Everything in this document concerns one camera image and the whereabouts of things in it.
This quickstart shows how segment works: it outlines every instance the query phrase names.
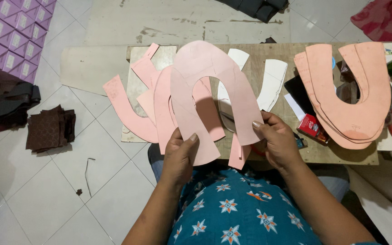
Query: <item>jeans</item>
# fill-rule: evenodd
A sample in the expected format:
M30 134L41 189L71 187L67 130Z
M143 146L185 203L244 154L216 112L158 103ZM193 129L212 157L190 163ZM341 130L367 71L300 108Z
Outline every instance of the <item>jeans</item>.
M164 155L160 154L158 144L151 144L148 149L148 159L154 172L155 179L160 180L163 170ZM323 185L332 195L341 202L346 192L349 190L349 174L347 169L341 164L308 164Z

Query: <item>brown patterned fabric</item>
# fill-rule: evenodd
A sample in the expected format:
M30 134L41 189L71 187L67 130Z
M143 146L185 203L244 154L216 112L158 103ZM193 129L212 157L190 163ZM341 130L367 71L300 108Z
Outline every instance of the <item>brown patterned fabric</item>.
M49 149L64 147L75 139L75 111L64 111L61 105L42 110L28 118L26 149L42 153Z

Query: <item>person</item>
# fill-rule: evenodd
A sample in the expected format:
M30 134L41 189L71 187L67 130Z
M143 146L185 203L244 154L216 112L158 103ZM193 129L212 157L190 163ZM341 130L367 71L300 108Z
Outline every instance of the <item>person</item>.
M176 129L159 181L122 245L377 244L302 160L291 128L261 114L265 124L252 125L282 178L218 164L193 168L198 136L183 141Z

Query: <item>white tiled floor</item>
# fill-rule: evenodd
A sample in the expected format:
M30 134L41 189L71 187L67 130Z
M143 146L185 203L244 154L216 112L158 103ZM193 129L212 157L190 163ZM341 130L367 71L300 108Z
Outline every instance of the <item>white tiled floor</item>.
M290 2L291 42L369 41L350 22L368 0ZM74 109L75 142L32 154L27 128L0 132L0 245L119 245L156 185L150 144L120 141L122 122L108 98L59 81L61 51L83 45L91 5L58 0L35 81L42 103L29 111Z

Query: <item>person's right hand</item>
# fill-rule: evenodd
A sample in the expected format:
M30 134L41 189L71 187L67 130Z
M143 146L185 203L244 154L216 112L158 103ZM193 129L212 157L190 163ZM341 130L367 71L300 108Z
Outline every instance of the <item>person's right hand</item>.
M273 113L261 111L261 115L267 123L253 121L252 126L267 140L266 157L269 163L281 174L285 174L298 164L303 164L290 126Z

